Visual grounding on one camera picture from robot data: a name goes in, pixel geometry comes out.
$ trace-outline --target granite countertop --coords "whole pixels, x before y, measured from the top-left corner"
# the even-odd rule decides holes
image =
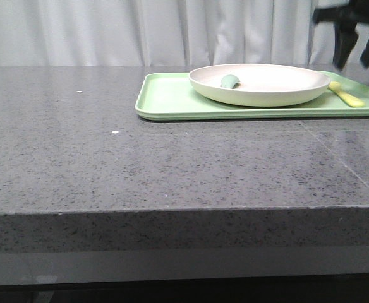
[[[369,244],[369,118],[137,116],[190,69],[0,68],[0,253]]]

